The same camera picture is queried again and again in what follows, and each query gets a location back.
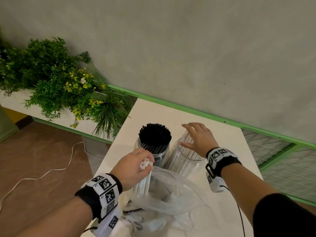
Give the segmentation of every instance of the green trim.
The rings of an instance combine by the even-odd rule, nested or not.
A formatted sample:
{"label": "green trim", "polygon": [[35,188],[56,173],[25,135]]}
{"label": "green trim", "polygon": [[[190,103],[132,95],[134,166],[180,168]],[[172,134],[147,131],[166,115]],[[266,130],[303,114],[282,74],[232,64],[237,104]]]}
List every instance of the green trim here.
{"label": "green trim", "polygon": [[271,131],[265,131],[265,130],[257,128],[257,127],[253,127],[253,126],[250,126],[250,125],[246,125],[246,124],[243,124],[243,123],[239,123],[239,122],[236,122],[236,121],[225,119],[225,118],[222,118],[222,117],[219,117],[219,116],[215,116],[215,115],[212,115],[212,114],[209,114],[209,113],[206,113],[206,112],[198,111],[198,110],[195,110],[195,109],[192,109],[192,108],[189,108],[189,107],[185,107],[185,106],[182,106],[182,105],[174,104],[174,103],[171,103],[169,101],[161,100],[161,99],[158,99],[158,98],[155,98],[155,97],[152,97],[152,96],[148,96],[148,95],[144,95],[144,94],[137,93],[137,92],[134,92],[134,91],[130,91],[130,90],[127,90],[127,89],[124,89],[124,88],[121,88],[121,87],[117,87],[117,86],[113,86],[113,85],[108,85],[108,87],[110,89],[114,90],[114,91],[123,91],[126,94],[129,94],[131,96],[135,96],[137,98],[144,99],[144,100],[147,100],[147,101],[151,101],[151,102],[154,102],[154,103],[157,103],[157,104],[160,104],[160,105],[165,105],[167,107],[171,107],[171,108],[174,108],[174,109],[177,109],[177,110],[180,110],[180,111],[185,111],[185,112],[197,115],[197,116],[201,116],[201,117],[204,117],[204,118],[207,118],[207,119],[211,119],[211,120],[215,120],[215,121],[218,121],[218,122],[222,122],[222,123],[225,123],[225,124],[228,124],[228,125],[232,125],[232,126],[235,126],[235,127],[238,127],[238,128],[242,128],[242,129],[246,129],[246,130],[249,130],[249,131],[253,131],[253,132],[256,132],[256,133],[259,133],[259,134],[262,134],[262,135],[267,135],[267,136],[270,136],[270,137],[273,137],[273,138],[279,138],[279,139],[282,139],[284,141],[288,141],[288,142],[295,143],[295,144],[301,144],[301,145],[304,145],[304,146],[316,149],[316,145],[313,144],[313,143],[308,143],[306,141],[302,141],[302,140],[298,140],[298,139],[295,139],[295,138],[287,137],[285,135],[280,135],[280,134],[277,134],[277,133],[274,133],[274,132],[271,132]]}
{"label": "green trim", "polygon": [[311,202],[309,200],[304,200],[304,199],[301,199],[301,198],[298,198],[298,197],[295,197],[295,196],[292,196],[292,195],[288,195],[288,194],[285,194],[285,193],[283,193],[283,194],[286,195],[287,197],[289,197],[290,199],[294,200],[294,201],[297,201],[297,202],[300,202],[300,203],[303,203],[303,204],[308,204],[310,206],[316,207],[316,203]]}
{"label": "green trim", "polygon": [[13,135],[18,130],[19,130],[18,127],[15,125],[15,128],[11,129],[10,131],[8,131],[7,133],[5,133],[3,136],[0,137],[0,143],[8,139],[11,135]]}
{"label": "green trim", "polygon": [[290,153],[298,150],[298,148],[300,148],[300,147],[302,147],[302,146],[294,144],[294,143],[290,144],[288,147],[286,147],[282,151],[279,151],[271,159],[269,159],[268,161],[266,161],[263,164],[259,165],[259,170],[261,172],[266,171],[267,168],[269,168],[270,166],[274,165],[276,162],[284,159],[286,156],[288,156]]}
{"label": "green trim", "polygon": [[89,135],[87,133],[84,133],[84,132],[81,132],[81,131],[77,131],[77,130],[74,130],[74,129],[71,129],[71,128],[68,128],[68,127],[64,127],[62,125],[58,125],[58,124],[52,123],[50,121],[45,121],[45,120],[42,120],[42,119],[38,119],[36,117],[32,117],[32,118],[33,118],[34,121],[37,121],[39,123],[43,123],[43,124],[46,124],[46,125],[50,125],[50,126],[62,129],[64,131],[70,131],[70,132],[75,133],[77,135],[82,135],[82,136],[85,136],[85,137],[88,137],[88,138],[91,138],[91,139],[94,139],[94,140],[97,140],[97,141],[102,141],[102,142],[105,142],[105,143],[108,143],[108,144],[112,144],[113,143],[112,141],[108,141],[108,140],[102,139],[100,137],[96,137],[94,135]]}

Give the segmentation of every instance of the black baseboard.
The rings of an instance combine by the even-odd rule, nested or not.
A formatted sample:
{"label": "black baseboard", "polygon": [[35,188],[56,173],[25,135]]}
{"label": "black baseboard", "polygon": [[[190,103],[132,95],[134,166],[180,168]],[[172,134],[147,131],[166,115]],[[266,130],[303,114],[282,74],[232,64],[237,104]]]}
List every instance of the black baseboard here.
{"label": "black baseboard", "polygon": [[24,117],[16,123],[16,126],[20,129],[26,127],[28,124],[32,123],[34,120],[32,116]]}

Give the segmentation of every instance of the concrete wall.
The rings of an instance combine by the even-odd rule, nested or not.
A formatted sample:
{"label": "concrete wall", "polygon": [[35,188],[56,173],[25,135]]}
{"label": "concrete wall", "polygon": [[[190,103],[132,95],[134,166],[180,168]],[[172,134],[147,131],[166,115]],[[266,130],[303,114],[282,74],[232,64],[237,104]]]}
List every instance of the concrete wall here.
{"label": "concrete wall", "polygon": [[62,37],[109,83],[316,143],[316,0],[0,0],[4,36]]}

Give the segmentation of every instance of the white planter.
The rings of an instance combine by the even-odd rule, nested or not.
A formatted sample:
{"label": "white planter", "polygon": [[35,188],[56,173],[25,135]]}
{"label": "white planter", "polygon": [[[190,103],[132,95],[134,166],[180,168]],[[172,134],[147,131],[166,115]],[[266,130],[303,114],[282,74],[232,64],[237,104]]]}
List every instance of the white planter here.
{"label": "white planter", "polygon": [[[4,96],[4,92],[0,92],[0,105],[2,107],[18,111],[21,113],[24,113],[26,115],[30,115],[33,117],[36,117],[38,119],[42,119],[45,121],[48,121],[48,119],[41,114],[41,108],[37,105],[32,105],[29,108],[25,107],[24,100],[30,99],[30,91],[29,90],[21,90],[18,92],[13,92],[11,96]],[[81,131],[83,133],[86,133],[88,135],[92,135],[93,130],[97,126],[97,123],[93,122],[92,120],[81,120],[79,121],[79,124],[77,128],[70,127],[71,124],[75,122],[75,116],[73,113],[70,112],[70,110],[62,110],[61,111],[61,117],[58,119],[55,119],[52,121],[52,123],[55,123],[57,125],[61,125],[76,131]],[[100,136],[100,138],[113,141],[113,137],[110,136],[109,139],[103,138],[103,135]]]}

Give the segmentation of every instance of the artificial plant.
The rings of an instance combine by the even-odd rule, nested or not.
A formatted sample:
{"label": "artificial plant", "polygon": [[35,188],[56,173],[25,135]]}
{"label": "artificial plant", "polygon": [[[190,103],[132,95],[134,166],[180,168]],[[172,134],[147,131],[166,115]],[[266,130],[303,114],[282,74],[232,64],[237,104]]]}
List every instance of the artificial plant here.
{"label": "artificial plant", "polygon": [[109,138],[116,135],[132,107],[128,95],[107,88],[93,75],[79,68],[88,63],[88,52],[69,55],[65,41],[31,39],[27,48],[19,50],[0,39],[0,89],[9,96],[20,89],[29,89],[26,107],[38,105],[50,121],[60,118],[68,108],[75,115],[76,128],[81,119],[97,122],[94,134]]}

